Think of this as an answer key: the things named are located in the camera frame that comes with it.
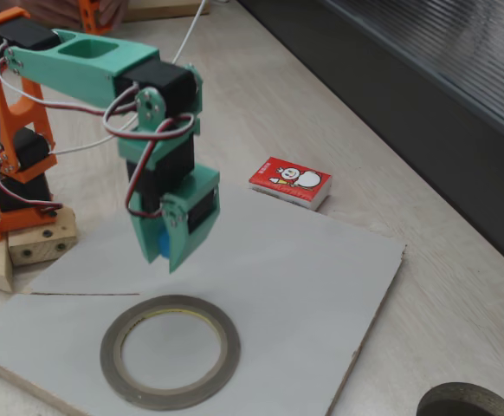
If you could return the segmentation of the person's hand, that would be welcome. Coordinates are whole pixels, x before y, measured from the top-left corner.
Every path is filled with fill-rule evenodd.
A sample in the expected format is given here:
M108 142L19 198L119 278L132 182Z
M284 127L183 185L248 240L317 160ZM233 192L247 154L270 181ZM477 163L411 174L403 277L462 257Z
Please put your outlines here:
M126 14L128 1L99 1L100 25L117 26ZM27 10L36 20L55 26L78 28L81 26L81 13L78 1L72 0L29 0L15 1L15 6Z

